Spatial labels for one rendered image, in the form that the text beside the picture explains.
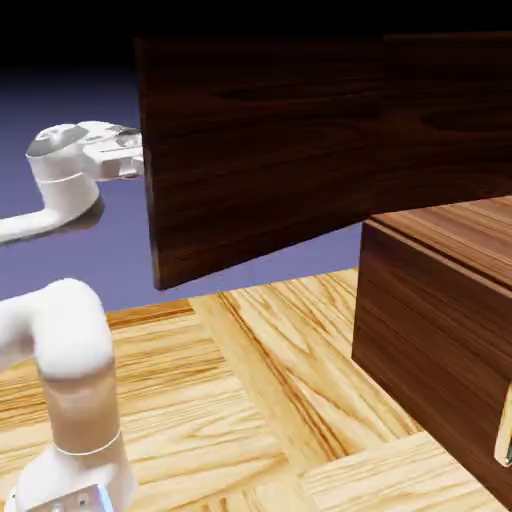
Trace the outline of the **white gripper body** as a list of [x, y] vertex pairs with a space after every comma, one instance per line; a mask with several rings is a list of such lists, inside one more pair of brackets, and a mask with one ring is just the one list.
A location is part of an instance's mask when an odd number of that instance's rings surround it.
[[83, 149], [84, 167], [94, 180], [135, 179], [144, 175], [142, 145], [110, 139]]

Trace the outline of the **dark wood cabinet door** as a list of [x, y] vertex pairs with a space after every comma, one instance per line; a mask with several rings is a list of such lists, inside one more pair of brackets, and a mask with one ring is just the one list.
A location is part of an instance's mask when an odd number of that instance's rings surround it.
[[158, 289], [370, 214], [381, 40], [141, 37], [135, 50]]

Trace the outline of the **dark wood cabinet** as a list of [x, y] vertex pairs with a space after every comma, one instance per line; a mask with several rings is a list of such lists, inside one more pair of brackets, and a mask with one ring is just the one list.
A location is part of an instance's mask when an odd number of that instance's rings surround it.
[[512, 270], [512, 31], [389, 35], [385, 173], [365, 221]]

